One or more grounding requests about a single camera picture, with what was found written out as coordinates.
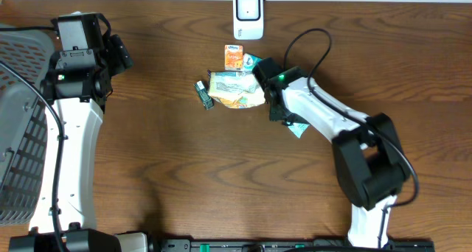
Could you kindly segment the light green snack packet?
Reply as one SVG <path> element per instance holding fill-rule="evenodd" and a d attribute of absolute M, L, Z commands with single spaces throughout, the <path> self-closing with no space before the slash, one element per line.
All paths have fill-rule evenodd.
<path fill-rule="evenodd" d="M 293 123 L 292 125 L 288 126 L 288 129 L 298 138 L 300 139 L 302 134 L 310 127 L 309 124 L 302 124 L 302 123 Z"/>

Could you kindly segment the yellow chips bag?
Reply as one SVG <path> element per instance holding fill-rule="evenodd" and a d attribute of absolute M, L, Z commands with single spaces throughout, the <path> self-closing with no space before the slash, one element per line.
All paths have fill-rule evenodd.
<path fill-rule="evenodd" d="M 264 104 L 264 91 L 251 72 L 211 71 L 208 94 L 228 108 L 253 108 Z"/>

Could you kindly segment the teal tissue pack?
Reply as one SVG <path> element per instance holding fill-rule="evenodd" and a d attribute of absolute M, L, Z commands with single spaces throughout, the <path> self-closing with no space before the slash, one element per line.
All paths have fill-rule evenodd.
<path fill-rule="evenodd" d="M 249 53 L 245 53 L 243 55 L 243 67 L 242 71 L 244 72 L 252 72 L 254 67 L 261 61 L 261 58 L 251 55 Z"/>

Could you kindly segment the dark green small box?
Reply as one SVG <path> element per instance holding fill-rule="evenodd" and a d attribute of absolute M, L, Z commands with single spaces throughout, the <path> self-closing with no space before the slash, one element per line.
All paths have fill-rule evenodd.
<path fill-rule="evenodd" d="M 209 110 L 214 107 L 212 98 L 208 95 L 207 89 L 202 81 L 198 81 L 194 84 L 195 90 L 198 94 L 200 101 L 202 102 L 204 108 Z"/>

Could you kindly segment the orange tissue pack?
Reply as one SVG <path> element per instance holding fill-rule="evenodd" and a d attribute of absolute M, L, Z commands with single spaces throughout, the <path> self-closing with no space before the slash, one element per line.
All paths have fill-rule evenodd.
<path fill-rule="evenodd" d="M 228 71 L 241 71 L 243 68 L 243 46 L 225 45 L 224 67 Z"/>

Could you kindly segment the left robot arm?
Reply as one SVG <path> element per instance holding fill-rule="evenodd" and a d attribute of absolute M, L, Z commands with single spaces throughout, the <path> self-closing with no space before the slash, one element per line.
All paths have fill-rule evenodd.
<path fill-rule="evenodd" d="M 100 13 L 1 27 L 1 224 L 28 224 L 11 251 L 154 251 L 143 232 L 97 230 L 94 157 L 111 79 L 133 66 Z"/>

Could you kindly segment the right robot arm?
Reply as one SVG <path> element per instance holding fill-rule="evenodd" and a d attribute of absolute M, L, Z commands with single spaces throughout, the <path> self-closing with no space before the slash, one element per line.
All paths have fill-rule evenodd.
<path fill-rule="evenodd" d="M 307 123 L 331 143 L 339 186 L 352 204 L 348 242 L 385 248 L 389 213 L 411 175 L 392 120 L 353 110 L 299 67 L 284 70 L 266 58 L 252 72 L 270 105 L 270 120 Z"/>

